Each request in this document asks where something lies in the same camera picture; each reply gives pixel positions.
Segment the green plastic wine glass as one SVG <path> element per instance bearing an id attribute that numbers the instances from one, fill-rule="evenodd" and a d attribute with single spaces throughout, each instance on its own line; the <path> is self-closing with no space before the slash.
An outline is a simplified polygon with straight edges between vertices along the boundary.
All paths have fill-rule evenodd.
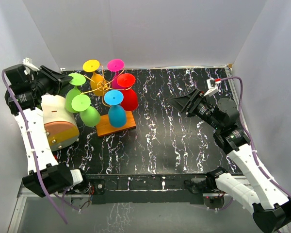
<path id="1" fill-rule="evenodd" d="M 73 85 L 73 88 L 69 90 L 69 92 L 66 94 L 65 108 L 67 111 L 71 113 L 77 113 L 77 111 L 72 108 L 72 100 L 77 95 L 81 94 L 81 91 L 78 89 L 78 86 L 81 86 L 86 83 L 86 77 L 80 73 L 70 73 L 69 76 L 72 77 L 72 80 L 69 83 Z"/>
<path id="2" fill-rule="evenodd" d="M 94 127 L 100 122 L 100 113 L 91 105 L 91 99 L 85 94 L 79 94 L 72 99 L 73 110 L 80 113 L 81 120 L 88 127 Z"/>

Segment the orange plastic wine glass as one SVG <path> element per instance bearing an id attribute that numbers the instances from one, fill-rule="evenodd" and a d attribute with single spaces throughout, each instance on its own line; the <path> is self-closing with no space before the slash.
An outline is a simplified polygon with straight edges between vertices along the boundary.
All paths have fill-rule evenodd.
<path id="1" fill-rule="evenodd" d="M 98 60 L 92 59 L 88 60 L 83 64 L 83 70 L 85 72 L 92 72 L 92 77 L 90 78 L 91 89 L 96 96 L 103 96 L 105 94 L 104 88 L 102 87 L 104 78 L 102 75 L 97 73 L 100 67 L 100 62 Z"/>

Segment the red plastic wine glass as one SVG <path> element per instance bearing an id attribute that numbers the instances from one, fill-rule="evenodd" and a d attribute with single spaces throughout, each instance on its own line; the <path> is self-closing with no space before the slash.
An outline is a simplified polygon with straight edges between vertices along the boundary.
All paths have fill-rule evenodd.
<path id="1" fill-rule="evenodd" d="M 117 84 L 122 88 L 121 92 L 124 96 L 121 106 L 126 111 L 133 111 L 138 107 L 137 94 L 132 89 L 135 81 L 135 76 L 130 73 L 123 73 L 117 78 Z"/>

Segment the green plastic wine glass front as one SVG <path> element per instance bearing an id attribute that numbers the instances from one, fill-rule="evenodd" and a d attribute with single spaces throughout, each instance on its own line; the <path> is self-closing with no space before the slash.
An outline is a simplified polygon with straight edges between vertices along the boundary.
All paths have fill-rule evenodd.
<path id="1" fill-rule="evenodd" d="M 100 113 L 91 105 L 91 99 L 85 94 L 79 94 L 72 99 L 73 110 L 80 113 L 81 120 L 88 127 L 94 127 L 100 122 Z"/>

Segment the magenta plastic wine glass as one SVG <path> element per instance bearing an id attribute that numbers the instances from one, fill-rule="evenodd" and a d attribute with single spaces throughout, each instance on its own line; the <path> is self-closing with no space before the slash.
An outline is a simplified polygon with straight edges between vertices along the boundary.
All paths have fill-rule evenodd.
<path id="1" fill-rule="evenodd" d="M 124 89 L 117 83 L 117 78 L 120 74 L 124 72 L 125 69 L 125 63 L 121 59 L 113 59 L 107 64 L 107 68 L 109 71 L 114 72 L 115 75 L 113 76 L 113 79 L 111 81 L 111 87 L 113 89 Z"/>

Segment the blue plastic wine glass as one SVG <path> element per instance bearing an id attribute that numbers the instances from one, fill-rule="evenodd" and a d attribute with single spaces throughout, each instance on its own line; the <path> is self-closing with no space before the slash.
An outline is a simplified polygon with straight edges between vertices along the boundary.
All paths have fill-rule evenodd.
<path id="1" fill-rule="evenodd" d="M 124 95 L 118 90 L 108 91 L 104 96 L 105 103 L 110 105 L 108 111 L 109 122 L 115 128 L 121 128 L 127 122 L 126 112 L 120 105 L 123 100 Z"/>

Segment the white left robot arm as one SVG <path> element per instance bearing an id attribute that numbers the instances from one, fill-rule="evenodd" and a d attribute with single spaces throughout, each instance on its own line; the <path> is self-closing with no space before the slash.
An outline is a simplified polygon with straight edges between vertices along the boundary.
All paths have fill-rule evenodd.
<path id="1" fill-rule="evenodd" d="M 2 72 L 8 79 L 5 101 L 23 138 L 28 161 L 24 186 L 40 197 L 75 188 L 84 194 L 90 181 L 79 169 L 59 164 L 53 152 L 73 144 L 78 135 L 73 115 L 65 109 L 61 89 L 73 79 L 45 66 L 17 64 Z"/>

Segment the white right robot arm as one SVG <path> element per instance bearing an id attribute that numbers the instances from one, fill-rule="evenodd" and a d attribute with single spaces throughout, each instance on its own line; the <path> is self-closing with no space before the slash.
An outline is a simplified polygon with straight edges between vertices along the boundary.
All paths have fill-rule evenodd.
<path id="1" fill-rule="evenodd" d="M 273 233 L 291 222 L 291 197 L 284 194 L 253 155 L 251 141 L 243 128 L 236 125 L 239 111 L 228 98 L 209 103 L 209 96 L 199 89 L 170 98 L 168 103 L 187 117 L 198 116 L 215 129 L 215 143 L 238 166 L 250 187 L 237 181 L 224 168 L 208 172 L 203 182 L 213 192 L 223 191 L 240 203 L 264 233 Z"/>

